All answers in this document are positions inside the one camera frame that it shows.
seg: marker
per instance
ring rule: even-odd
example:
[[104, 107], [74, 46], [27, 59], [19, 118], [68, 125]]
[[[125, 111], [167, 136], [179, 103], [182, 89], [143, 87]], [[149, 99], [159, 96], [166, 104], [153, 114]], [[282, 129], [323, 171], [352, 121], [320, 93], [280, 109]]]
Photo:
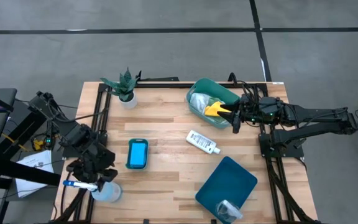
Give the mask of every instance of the marker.
[[72, 186], [72, 187], [79, 187], [82, 189], [88, 189], [92, 192], [96, 191], [98, 189], [98, 186], [96, 184], [88, 184], [88, 183], [82, 183], [79, 181], [71, 181], [71, 180], [64, 180], [63, 185], [66, 186]]

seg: concrete floor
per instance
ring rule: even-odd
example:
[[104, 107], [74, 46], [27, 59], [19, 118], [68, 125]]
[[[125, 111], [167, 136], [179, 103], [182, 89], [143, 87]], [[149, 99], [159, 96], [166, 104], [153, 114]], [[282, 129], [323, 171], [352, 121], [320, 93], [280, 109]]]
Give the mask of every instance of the concrete floor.
[[[358, 27], [356, 0], [257, 0], [261, 27]], [[253, 27], [243, 0], [0, 0], [3, 29]], [[263, 33], [272, 80], [292, 103], [358, 109], [358, 32]], [[0, 35], [0, 87], [31, 99], [38, 90], [78, 103], [82, 83], [129, 67], [144, 78], [178, 76], [263, 81], [255, 34]], [[74, 116], [75, 110], [66, 110]], [[304, 145], [319, 219], [358, 223], [358, 133], [326, 134]], [[46, 222], [51, 200], [14, 202], [5, 222]]]

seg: clear container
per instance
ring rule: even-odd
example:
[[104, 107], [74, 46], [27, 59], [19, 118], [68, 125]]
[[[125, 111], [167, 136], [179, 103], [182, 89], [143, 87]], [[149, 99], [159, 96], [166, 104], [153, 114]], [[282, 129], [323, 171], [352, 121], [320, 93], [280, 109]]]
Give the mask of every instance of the clear container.
[[105, 182], [102, 191], [91, 192], [92, 197], [97, 201], [115, 202], [121, 196], [121, 187], [112, 182]]
[[219, 98], [222, 102], [227, 105], [233, 104], [239, 99], [239, 96], [234, 94], [232, 91], [224, 88], [223, 86], [219, 85], [218, 83], [210, 80], [209, 78], [202, 78], [198, 80], [189, 90], [186, 95], [186, 100], [189, 104], [189, 109], [195, 115], [199, 116], [201, 119], [205, 120], [209, 124], [212, 124], [214, 127], [219, 129], [224, 129], [230, 126], [230, 123], [218, 123], [214, 119], [205, 116], [203, 113], [200, 113], [196, 108], [190, 105], [191, 95], [193, 93], [204, 93], [210, 97]]
[[218, 214], [218, 218], [224, 220], [225, 222], [232, 223], [236, 219], [242, 218], [242, 213], [240, 212], [240, 208], [234, 205], [227, 200], [221, 201], [216, 205], [216, 213]]

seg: dark blue tray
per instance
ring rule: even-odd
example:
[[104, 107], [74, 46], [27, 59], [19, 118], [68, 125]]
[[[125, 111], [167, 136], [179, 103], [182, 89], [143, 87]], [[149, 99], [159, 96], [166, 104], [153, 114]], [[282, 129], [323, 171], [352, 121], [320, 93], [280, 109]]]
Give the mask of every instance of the dark blue tray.
[[223, 200], [242, 207], [258, 180], [230, 157], [225, 157], [196, 194], [196, 200], [221, 222], [216, 206]]

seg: teal container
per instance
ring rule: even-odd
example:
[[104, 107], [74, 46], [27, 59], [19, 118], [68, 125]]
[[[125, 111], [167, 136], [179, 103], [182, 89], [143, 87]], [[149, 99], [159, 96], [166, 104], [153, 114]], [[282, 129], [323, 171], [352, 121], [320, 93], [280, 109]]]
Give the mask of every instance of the teal container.
[[227, 200], [241, 208], [258, 180], [230, 157], [224, 157], [196, 194], [196, 200], [222, 223], [229, 224], [218, 214], [218, 205]]
[[196, 83], [194, 83], [194, 85], [190, 88], [189, 92], [186, 95], [186, 100], [187, 103], [189, 104], [189, 109], [195, 115], [199, 116], [201, 119], [205, 120], [209, 124], [212, 124], [214, 127], [219, 129], [224, 129], [230, 126], [229, 123], [226, 124], [217, 123], [215, 120], [208, 118], [204, 114], [198, 112], [194, 107], [192, 107], [190, 105], [190, 98], [193, 93], [204, 93], [211, 97], [219, 98], [225, 104], [233, 104], [234, 102], [236, 102], [236, 100], [239, 99], [239, 97], [236, 94], [234, 94], [232, 91], [228, 90], [227, 88], [224, 88], [223, 86], [217, 84], [213, 80], [210, 80], [209, 78], [202, 78], [198, 80]]

